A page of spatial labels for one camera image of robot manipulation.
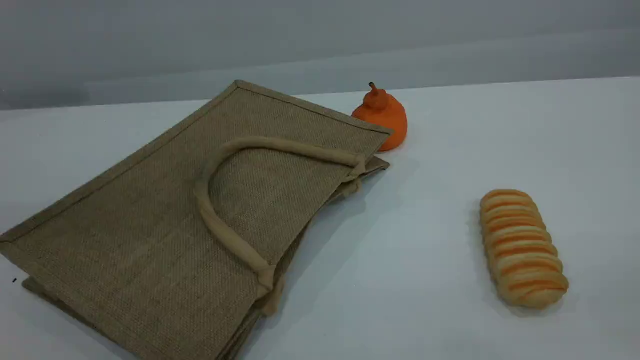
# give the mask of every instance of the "jute bag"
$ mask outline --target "jute bag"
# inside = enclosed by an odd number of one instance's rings
[[[388,166],[390,130],[236,81],[0,236],[35,292],[142,359],[232,359],[304,229]]]

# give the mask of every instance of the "white surface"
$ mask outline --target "white surface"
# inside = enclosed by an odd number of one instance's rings
[[[319,214],[284,307],[245,357],[637,359],[640,78],[393,94],[410,119],[406,143],[383,155],[388,171]],[[304,98],[350,112],[362,93]],[[202,103],[0,112],[0,231]],[[495,295],[477,210],[498,187],[531,194],[559,249],[571,288],[548,311]],[[131,358],[23,290],[26,274],[4,258],[0,269],[3,360]]]

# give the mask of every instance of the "tabletop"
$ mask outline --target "tabletop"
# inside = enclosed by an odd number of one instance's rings
[[[390,93],[406,108],[405,143],[318,214],[279,313],[242,357],[637,359],[640,78]],[[351,113],[363,94],[299,97]],[[0,233],[204,102],[0,111]],[[478,224],[494,188],[530,194],[558,248],[570,289],[547,310],[496,294]],[[133,359],[23,290],[26,277],[0,256],[3,359]]]

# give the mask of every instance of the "bread loaf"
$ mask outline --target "bread loaf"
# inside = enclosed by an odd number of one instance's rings
[[[489,270],[509,304],[543,309],[569,288],[551,235],[530,196],[494,190],[480,202]]]

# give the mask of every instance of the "pear stem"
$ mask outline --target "pear stem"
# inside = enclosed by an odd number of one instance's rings
[[[369,83],[369,86],[371,86],[371,93],[374,95],[378,94],[378,88],[376,88],[376,84],[374,83]]]

